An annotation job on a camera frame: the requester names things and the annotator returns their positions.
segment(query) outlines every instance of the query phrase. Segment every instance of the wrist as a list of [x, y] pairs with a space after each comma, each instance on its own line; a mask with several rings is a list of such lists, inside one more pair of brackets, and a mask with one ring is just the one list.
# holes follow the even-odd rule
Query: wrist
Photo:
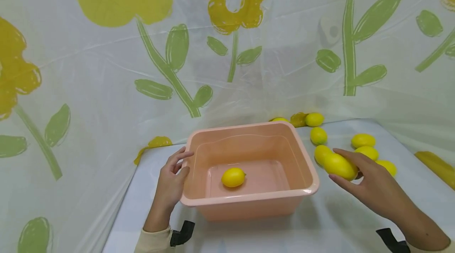
[[425, 251], [440, 251], [448, 247], [449, 237], [424, 212], [416, 209], [395, 223], [407, 243]]
[[168, 228], [174, 207], [154, 201], [144, 223], [144, 231], [159, 232]]

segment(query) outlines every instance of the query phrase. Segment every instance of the right hand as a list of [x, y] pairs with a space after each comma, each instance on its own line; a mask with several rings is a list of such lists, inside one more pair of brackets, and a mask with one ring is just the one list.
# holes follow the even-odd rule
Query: right hand
[[419, 212], [417, 206], [383, 166], [361, 153], [337, 148], [333, 151], [359, 167], [363, 174], [363, 181], [356, 185], [333, 174], [329, 175], [330, 179], [372, 211], [394, 223]]

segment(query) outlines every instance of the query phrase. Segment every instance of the left hand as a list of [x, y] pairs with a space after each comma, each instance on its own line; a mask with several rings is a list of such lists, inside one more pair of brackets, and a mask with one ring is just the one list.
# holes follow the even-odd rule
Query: left hand
[[183, 161], [180, 160], [192, 155], [194, 155], [194, 152], [185, 152], [185, 146], [183, 146], [169, 157], [160, 171], [155, 199], [153, 200], [154, 204], [159, 204], [165, 209], [171, 209], [171, 211], [174, 209], [174, 206], [182, 197], [183, 183], [190, 172], [189, 167], [182, 168]]
[[182, 159], [191, 157], [194, 152], [185, 152], [185, 146], [172, 154], [161, 168], [155, 199], [144, 224], [144, 231], [159, 232], [169, 226], [171, 213], [183, 193], [183, 183], [190, 172], [189, 167], [183, 167]]

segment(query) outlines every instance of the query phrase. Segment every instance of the pink plastic basin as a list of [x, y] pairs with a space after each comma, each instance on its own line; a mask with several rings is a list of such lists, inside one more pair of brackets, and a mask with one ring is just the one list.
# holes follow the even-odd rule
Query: pink plastic basin
[[[194, 151], [180, 202], [210, 221], [294, 213], [319, 178], [293, 125], [284, 121], [199, 130], [186, 148]], [[246, 173], [237, 188], [221, 183], [225, 170]]]

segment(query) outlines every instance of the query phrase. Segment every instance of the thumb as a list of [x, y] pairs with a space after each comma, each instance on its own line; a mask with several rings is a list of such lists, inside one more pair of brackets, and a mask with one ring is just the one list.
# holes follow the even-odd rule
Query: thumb
[[350, 181], [344, 179], [343, 177], [340, 177], [335, 174], [329, 174], [329, 178], [332, 179], [332, 181], [334, 181], [338, 186], [343, 188], [345, 191], [347, 191], [353, 196], [356, 196], [358, 185], [353, 184]]
[[189, 172], [190, 172], [190, 168], [188, 166], [183, 167], [180, 170], [180, 173], [177, 174], [177, 179], [179, 179], [179, 181], [183, 183], [183, 181], [185, 181], [186, 176], [188, 176]]

